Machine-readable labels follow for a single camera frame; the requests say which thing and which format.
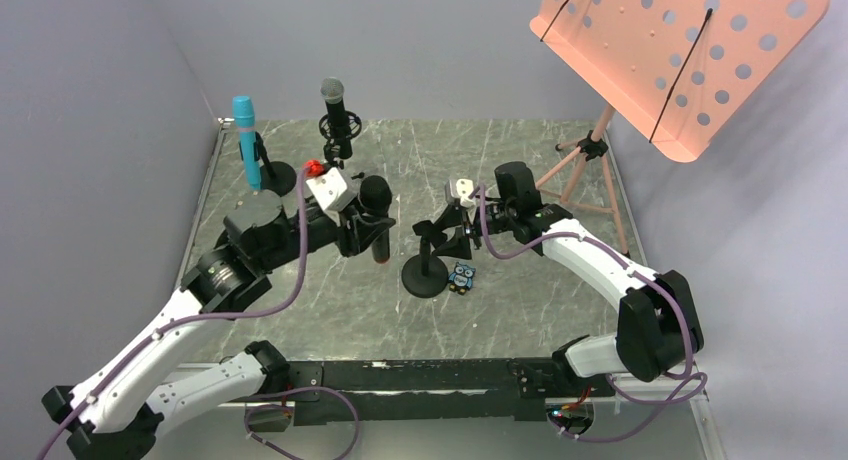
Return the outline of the black round-base mic stand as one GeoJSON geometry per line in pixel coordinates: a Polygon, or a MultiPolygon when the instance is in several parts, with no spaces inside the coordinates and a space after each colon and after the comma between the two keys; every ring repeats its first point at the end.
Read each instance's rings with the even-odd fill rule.
{"type": "Polygon", "coordinates": [[[255,133],[255,157],[259,164],[260,189],[285,196],[296,186],[297,173],[283,161],[272,161],[259,132],[255,133]]]}

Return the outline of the black microphone orange end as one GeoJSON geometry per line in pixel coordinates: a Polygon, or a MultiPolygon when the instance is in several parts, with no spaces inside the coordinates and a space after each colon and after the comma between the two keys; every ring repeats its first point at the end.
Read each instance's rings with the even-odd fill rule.
{"type": "MultiPolygon", "coordinates": [[[[384,177],[369,175],[362,180],[359,201],[369,215],[388,219],[392,199],[392,192],[384,177]]],[[[378,264],[384,264],[390,259],[388,227],[372,242],[371,251],[374,260],[378,264]]]]}

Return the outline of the blue toy microphone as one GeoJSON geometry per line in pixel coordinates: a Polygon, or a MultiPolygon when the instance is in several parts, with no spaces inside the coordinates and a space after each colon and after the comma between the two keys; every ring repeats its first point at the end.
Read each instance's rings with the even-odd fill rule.
{"type": "Polygon", "coordinates": [[[256,146],[255,110],[249,96],[232,99],[233,120],[239,135],[239,149],[245,169],[245,177],[252,190],[261,189],[262,177],[259,154],[256,146]]]}

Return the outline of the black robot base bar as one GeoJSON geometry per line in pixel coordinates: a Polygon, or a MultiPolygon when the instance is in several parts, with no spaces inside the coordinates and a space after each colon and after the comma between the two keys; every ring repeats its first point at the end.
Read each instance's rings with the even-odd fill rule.
{"type": "Polygon", "coordinates": [[[363,421],[507,417],[544,421],[547,409],[590,405],[612,390],[602,375],[570,378],[549,357],[293,361],[289,377],[251,395],[292,403],[297,426],[363,421]]]}

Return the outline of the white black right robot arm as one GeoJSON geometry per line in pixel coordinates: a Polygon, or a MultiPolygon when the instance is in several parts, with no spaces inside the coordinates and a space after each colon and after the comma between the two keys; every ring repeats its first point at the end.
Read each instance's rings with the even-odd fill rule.
{"type": "Polygon", "coordinates": [[[494,247],[494,235],[509,233],[518,251],[533,251],[576,274],[617,314],[611,334],[584,336],[552,355],[557,374],[575,383],[597,375],[629,374],[643,382],[665,375],[684,380],[704,346],[686,278],[658,273],[615,250],[558,204],[546,203],[530,168],[521,161],[495,170],[497,194],[458,179],[446,186],[447,206],[435,221],[416,225],[434,256],[470,259],[475,248],[494,247]]]}

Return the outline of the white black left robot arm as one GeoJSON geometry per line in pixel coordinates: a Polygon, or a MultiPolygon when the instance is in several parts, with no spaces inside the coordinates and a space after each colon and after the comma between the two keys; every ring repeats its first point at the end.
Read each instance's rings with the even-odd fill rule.
{"type": "Polygon", "coordinates": [[[307,184],[295,216],[276,193],[248,195],[225,219],[221,243],[184,275],[159,314],[121,353],[87,380],[56,386],[42,399],[68,433],[77,459],[140,459],[175,427],[222,403],[271,397],[291,384],[291,367],[268,341],[249,343],[224,364],[169,382],[183,359],[233,321],[254,319],[253,304],[270,290],[270,274],[334,245],[345,257],[371,249],[389,257],[382,240],[393,225],[392,193],[380,176],[359,186],[307,184]]]}

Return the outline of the black round-base phone stand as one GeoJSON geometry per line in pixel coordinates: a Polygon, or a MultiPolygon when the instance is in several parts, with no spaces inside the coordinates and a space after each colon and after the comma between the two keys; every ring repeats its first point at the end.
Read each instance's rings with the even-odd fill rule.
{"type": "Polygon", "coordinates": [[[446,287],[448,270],[435,250],[447,237],[429,220],[413,225],[419,237],[419,253],[409,258],[401,271],[401,282],[408,293],[418,298],[434,298],[446,287]]]}

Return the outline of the black microphone silver head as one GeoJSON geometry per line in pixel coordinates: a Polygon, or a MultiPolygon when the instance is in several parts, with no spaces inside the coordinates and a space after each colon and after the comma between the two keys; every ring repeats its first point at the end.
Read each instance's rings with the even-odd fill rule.
{"type": "Polygon", "coordinates": [[[353,131],[343,102],[344,86],[338,78],[328,77],[322,81],[320,93],[327,109],[325,138],[337,148],[339,159],[349,159],[353,131]]]}

